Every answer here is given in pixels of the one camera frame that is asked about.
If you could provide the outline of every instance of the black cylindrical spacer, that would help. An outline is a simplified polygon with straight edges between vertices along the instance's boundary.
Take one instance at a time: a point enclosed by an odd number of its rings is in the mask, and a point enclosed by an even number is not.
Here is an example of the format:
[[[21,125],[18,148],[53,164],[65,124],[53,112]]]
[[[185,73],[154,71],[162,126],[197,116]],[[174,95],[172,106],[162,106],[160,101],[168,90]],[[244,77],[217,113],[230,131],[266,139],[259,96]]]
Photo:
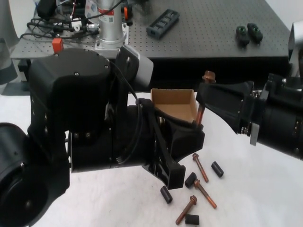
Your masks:
[[[221,169],[221,167],[218,165],[217,162],[212,163],[212,168],[214,172],[218,175],[218,177],[222,177],[224,174],[224,171]]]
[[[199,225],[199,215],[186,214],[185,224]]]
[[[197,176],[194,172],[192,172],[188,178],[185,180],[184,184],[187,188],[190,188],[191,186],[194,185],[194,181],[197,179]]]
[[[167,204],[170,204],[171,201],[172,201],[172,196],[171,196],[170,192],[168,191],[168,189],[165,186],[163,186],[160,189],[160,192],[163,195],[163,197],[164,197],[165,201],[167,202]]]

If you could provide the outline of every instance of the silver cylinder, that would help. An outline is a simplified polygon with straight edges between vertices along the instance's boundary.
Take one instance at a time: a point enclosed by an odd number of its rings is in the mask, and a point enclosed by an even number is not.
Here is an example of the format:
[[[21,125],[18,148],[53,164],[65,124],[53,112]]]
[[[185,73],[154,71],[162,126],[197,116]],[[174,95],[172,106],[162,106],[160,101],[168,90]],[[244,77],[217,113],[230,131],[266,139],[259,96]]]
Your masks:
[[[97,0],[99,14],[106,13],[119,0]],[[121,5],[113,11],[99,17],[100,36],[99,39],[104,44],[117,44],[125,39],[125,32],[122,26]]]

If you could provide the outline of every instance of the copper bolt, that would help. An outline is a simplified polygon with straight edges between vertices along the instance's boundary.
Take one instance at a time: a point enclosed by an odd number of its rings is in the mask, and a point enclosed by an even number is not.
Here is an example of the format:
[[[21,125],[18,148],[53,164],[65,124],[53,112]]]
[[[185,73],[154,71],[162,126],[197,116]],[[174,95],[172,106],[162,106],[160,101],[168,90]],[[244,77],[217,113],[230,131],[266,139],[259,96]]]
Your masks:
[[[205,110],[205,107],[199,105],[198,114],[197,114],[197,118],[196,118],[196,122],[197,122],[198,125],[200,125],[202,123],[204,110]]]
[[[183,218],[185,217],[185,215],[189,212],[190,208],[193,205],[197,204],[197,198],[196,196],[191,196],[190,197],[190,201],[188,203],[188,205],[184,208],[184,210],[182,211],[182,213],[179,215],[179,217],[176,220],[176,225],[180,224],[180,222],[183,220]]]
[[[199,155],[197,153],[194,153],[193,154],[193,160],[196,161],[198,167],[199,167],[199,170],[202,174],[202,177],[204,178],[205,182],[207,183],[208,182],[208,177],[206,175],[206,172],[204,171],[202,165],[201,165],[201,162],[199,161]]]
[[[210,196],[208,195],[208,193],[205,191],[205,189],[202,187],[202,185],[200,184],[200,180],[196,179],[194,181],[194,186],[195,188],[198,188],[202,194],[205,196],[205,198],[207,199],[207,201],[212,205],[212,207],[214,209],[217,208],[217,205],[215,204],[215,202],[212,200],[212,198],[210,198]]]
[[[216,80],[216,74],[211,71],[205,71],[204,76],[202,76],[202,79],[204,80],[205,83],[215,83]]]

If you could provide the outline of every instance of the small cardboard box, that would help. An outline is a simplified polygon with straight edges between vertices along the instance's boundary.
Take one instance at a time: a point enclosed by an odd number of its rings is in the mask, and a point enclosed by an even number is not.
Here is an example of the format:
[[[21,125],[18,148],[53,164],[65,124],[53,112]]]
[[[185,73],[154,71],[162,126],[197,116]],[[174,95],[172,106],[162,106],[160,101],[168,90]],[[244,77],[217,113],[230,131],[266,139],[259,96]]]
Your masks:
[[[151,100],[164,113],[192,122],[197,116],[195,93],[192,89],[151,90]]]

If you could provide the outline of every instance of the orange connector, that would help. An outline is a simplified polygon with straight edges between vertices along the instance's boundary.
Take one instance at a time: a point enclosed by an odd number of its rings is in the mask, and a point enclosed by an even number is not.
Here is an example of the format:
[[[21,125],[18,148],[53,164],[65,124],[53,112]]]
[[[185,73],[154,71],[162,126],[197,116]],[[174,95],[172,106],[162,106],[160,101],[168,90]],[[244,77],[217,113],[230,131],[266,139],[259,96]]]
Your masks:
[[[58,53],[63,50],[62,38],[54,38],[52,44],[54,53]]]

